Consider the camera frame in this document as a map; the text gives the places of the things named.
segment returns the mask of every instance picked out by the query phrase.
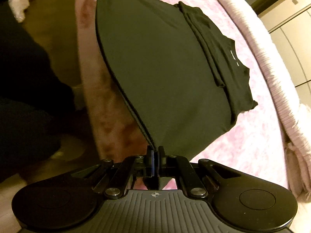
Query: gray ribbed plate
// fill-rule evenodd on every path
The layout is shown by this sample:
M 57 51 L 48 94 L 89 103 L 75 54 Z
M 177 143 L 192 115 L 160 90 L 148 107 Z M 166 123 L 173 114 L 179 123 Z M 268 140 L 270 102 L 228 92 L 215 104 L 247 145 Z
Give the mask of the gray ribbed plate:
M 30 233 L 23 229 L 21 233 Z M 105 201 L 88 222 L 68 233 L 240 233 L 221 222 L 204 201 L 181 190 L 129 190 Z M 280 231 L 289 233 L 288 229 Z

